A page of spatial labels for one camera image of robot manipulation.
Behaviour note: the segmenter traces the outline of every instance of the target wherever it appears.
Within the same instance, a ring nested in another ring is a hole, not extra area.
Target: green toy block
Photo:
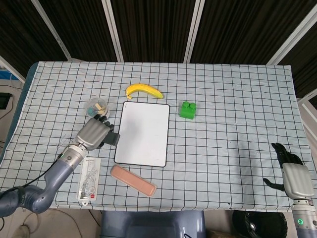
[[[196,104],[195,103],[189,103],[189,102],[183,102],[182,109],[180,111],[180,116],[182,118],[187,119],[194,119],[194,115],[196,113]]]

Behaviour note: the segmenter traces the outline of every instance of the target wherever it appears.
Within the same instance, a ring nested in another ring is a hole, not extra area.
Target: white board
[[[125,102],[116,163],[166,165],[169,105]]]

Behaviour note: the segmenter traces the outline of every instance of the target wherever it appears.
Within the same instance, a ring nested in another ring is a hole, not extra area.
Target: black cable
[[[3,217],[1,217],[1,219],[2,219],[2,227],[0,228],[0,231],[2,231],[2,230],[3,230],[3,228],[4,228],[4,218],[3,218]]]
[[[36,180],[40,179],[42,176],[44,176],[44,175],[50,170],[50,168],[58,161],[58,159],[59,159],[61,156],[62,156],[62,154],[60,154],[60,155],[56,158],[56,160],[51,164],[51,166],[50,166],[44,173],[42,173],[41,175],[39,175],[38,177],[36,177],[36,178],[33,179],[32,181],[26,183],[26,184],[23,185],[22,187],[26,187],[26,186],[30,185],[31,183],[35,182]],[[18,189],[17,187],[13,187],[13,188],[10,188],[10,189],[4,191],[2,194],[0,194],[0,200],[1,200],[1,199],[3,198],[3,196],[5,196],[7,193],[12,192],[12,191],[15,191],[15,190],[17,190],[17,189]]]
[[[75,225],[76,225],[77,229],[78,229],[78,232],[79,232],[80,237],[81,237],[81,238],[83,238],[83,235],[81,234],[81,231],[80,231],[80,229],[79,229],[79,226],[78,226],[77,222],[75,221],[75,219],[74,219],[72,216],[70,216],[68,213],[63,212],[63,211],[58,210],[58,209],[53,209],[53,208],[50,208],[49,210],[54,210],[54,211],[57,211],[57,212],[63,213],[63,214],[65,214],[66,216],[68,216],[70,219],[72,219],[72,220],[73,220],[73,222],[75,223]]]
[[[42,173],[40,176],[36,177],[36,178],[33,179],[32,181],[26,183],[26,184],[23,185],[22,187],[26,187],[26,186],[30,185],[31,183],[35,182],[36,180],[40,179],[41,177],[43,177],[43,176],[50,170],[50,168],[51,168],[56,162],[57,162],[57,160],[55,160],[55,161],[51,164],[51,166],[50,166],[44,173]]]
[[[97,225],[100,227],[99,223],[97,222],[97,220],[95,219],[94,215],[92,214],[92,212],[90,210],[88,210],[90,215],[94,218],[95,222],[97,223]]]
[[[0,117],[0,120],[2,118],[4,118],[6,115],[8,115],[12,110],[13,110],[13,101],[14,101],[14,96],[12,96],[12,106],[11,106],[11,110],[9,112],[7,112],[6,114],[4,114],[2,117]]]
[[[0,87],[10,87],[10,88],[15,88],[15,89],[22,90],[22,88],[16,88],[16,87],[12,87],[12,86],[10,86],[10,85],[0,85]]]

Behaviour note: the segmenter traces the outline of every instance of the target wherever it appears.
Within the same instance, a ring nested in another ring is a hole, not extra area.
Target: checkered tablecloth
[[[132,101],[170,105],[166,166],[122,165],[157,185],[147,198],[110,176],[115,147],[89,152],[102,159],[94,209],[287,209],[285,193],[263,183],[263,177],[282,183],[273,142],[303,159],[316,186],[289,66],[40,62],[0,167],[2,190],[52,164],[88,121],[85,103],[92,97],[108,102],[118,132],[125,89],[134,83],[158,88],[164,99],[140,92]],[[179,116],[185,100],[197,104],[193,120]],[[80,167],[52,206],[81,208],[79,178]],[[35,184],[44,187],[44,178]]]

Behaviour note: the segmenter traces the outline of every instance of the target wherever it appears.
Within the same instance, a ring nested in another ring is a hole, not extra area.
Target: yellow banana
[[[149,94],[153,95],[154,97],[157,97],[160,99],[163,98],[163,94],[159,90],[157,90],[149,85],[140,84],[140,83],[133,84],[133,85],[127,87],[127,89],[125,90],[125,95],[127,96],[128,99],[131,99],[132,97],[130,96],[130,94],[137,92],[137,91],[149,93]]]

